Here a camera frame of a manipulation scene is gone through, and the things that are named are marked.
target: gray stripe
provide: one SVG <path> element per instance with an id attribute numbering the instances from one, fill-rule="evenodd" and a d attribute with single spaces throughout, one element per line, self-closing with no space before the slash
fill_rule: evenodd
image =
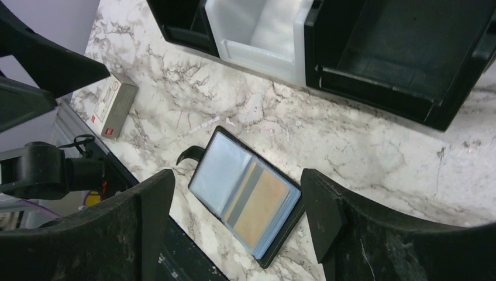
<path id="1" fill-rule="evenodd" d="M 229 216 L 228 221 L 226 222 L 228 225 L 234 228 L 234 225 L 239 219 L 239 216 L 243 212 L 250 195 L 252 194 L 255 186 L 260 180 L 260 176 L 262 175 L 263 168 L 260 165 L 256 164 L 255 168 L 253 168 L 253 172 L 251 173 L 248 181 L 246 181 L 246 185 L 244 186 L 243 191 L 241 191 L 241 195 L 237 199 L 236 205 L 234 206 L 231 215 Z"/>

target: marble countertop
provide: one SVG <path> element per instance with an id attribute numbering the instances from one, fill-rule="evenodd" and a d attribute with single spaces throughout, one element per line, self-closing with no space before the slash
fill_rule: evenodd
<path id="1" fill-rule="evenodd" d="M 306 216 L 262 270 L 188 191 L 195 169 L 178 155 L 223 125 L 299 181 L 302 169 L 403 213 L 474 226 L 496 218 L 496 78 L 491 68 L 450 128 L 437 132 L 365 105 L 296 90 L 167 43 L 145 0 L 101 0 L 86 55 L 140 90 L 111 151 L 139 179 L 176 176 L 171 216 L 232 280 L 323 280 Z M 104 82 L 74 93 L 90 124 Z"/>

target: gray wall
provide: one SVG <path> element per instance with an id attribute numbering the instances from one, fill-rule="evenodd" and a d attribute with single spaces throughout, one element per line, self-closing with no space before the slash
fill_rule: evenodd
<path id="1" fill-rule="evenodd" d="M 84 54 L 99 0 L 1 0 L 36 33 L 72 51 Z M 36 86 L 11 56 L 0 59 L 0 69 L 11 79 Z M 0 151 L 32 141 L 48 142 L 55 111 L 0 133 Z"/>

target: black border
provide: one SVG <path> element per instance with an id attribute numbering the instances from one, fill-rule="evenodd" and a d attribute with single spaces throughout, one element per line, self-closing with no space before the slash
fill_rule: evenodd
<path id="1" fill-rule="evenodd" d="M 240 139 L 238 139 L 237 137 L 235 137 L 235 135 L 233 135 L 227 129 L 225 129 L 224 127 L 222 127 L 220 125 L 217 126 L 217 127 L 215 127 L 215 130 L 213 131 L 213 134 L 210 137 L 210 140 L 208 141 L 208 144 L 205 147 L 205 151 L 207 151 L 209 149 L 209 147 L 212 145 L 213 137 L 217 133 L 224 134 L 226 137 L 228 137 L 228 139 L 232 140 L 235 144 L 239 145 L 241 148 L 246 149 L 246 151 L 248 151 L 249 153 L 251 153 L 251 154 L 255 155 L 256 157 L 258 157 L 261 161 L 263 161 L 266 165 L 268 165 L 269 167 L 271 167 L 275 172 L 277 172 L 280 176 L 282 176 L 283 178 L 285 178 L 288 182 L 290 182 L 291 184 L 293 184 L 301 192 L 301 186 L 295 180 L 293 180 L 288 175 L 286 175 L 281 170 L 279 170 L 277 167 L 275 167 L 274 165 L 272 165 L 272 163 L 270 163 L 269 161 L 267 161 L 264 157 L 262 157 L 260 154 L 258 154 L 255 150 L 253 150 L 252 148 L 250 148 L 249 146 L 247 146 Z M 190 187 L 191 182 L 195 178 L 195 176 L 197 174 L 198 167 L 201 165 L 202 160 L 203 160 L 203 158 L 200 159 L 200 161 L 198 162 L 197 168 L 193 172 L 193 176 L 191 177 L 191 180 L 188 183 L 188 188 Z M 209 208 L 206 208 L 206 209 L 210 213 L 212 213 L 212 211 Z M 286 222 L 283 223 L 283 226 L 281 227 L 281 230 L 279 230 L 279 233 L 275 236 L 274 241 L 267 248 L 267 251 L 265 252 L 265 254 L 263 255 L 263 257 L 261 259 L 256 259 L 256 261 L 260 264 L 260 266 L 263 269 L 268 268 L 268 266 L 270 265 L 270 263 L 272 262 L 272 260 L 274 260 L 276 254 L 279 252 L 279 249 L 281 249 L 284 241 L 288 238 L 288 236 L 291 233 L 292 229 L 296 226 L 296 224 L 298 223 L 299 219 L 301 218 L 301 216 L 303 215 L 304 212 L 305 212 L 305 205 L 303 203 L 303 196 L 301 195 L 299 197 L 298 201 L 296 202 L 293 210 L 290 212 L 288 218 L 286 219 Z M 212 214 L 218 220 L 220 220 L 220 218 L 218 216 L 216 216 L 214 213 L 212 213 Z"/>

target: white marble table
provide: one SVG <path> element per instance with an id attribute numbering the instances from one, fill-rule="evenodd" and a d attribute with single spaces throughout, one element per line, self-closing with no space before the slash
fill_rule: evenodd
<path id="1" fill-rule="evenodd" d="M 299 181 L 317 168 L 398 211 L 473 226 L 496 218 L 496 79 L 486 73 L 446 133 L 339 98 L 325 101 L 186 53 L 162 38 L 145 0 L 101 0 L 86 55 L 140 90 L 120 137 L 106 140 L 139 179 L 172 168 L 171 216 L 232 280 L 322 280 L 306 216 L 262 270 L 188 191 L 195 169 L 177 156 L 223 125 Z M 103 83 L 74 93 L 89 122 Z"/>

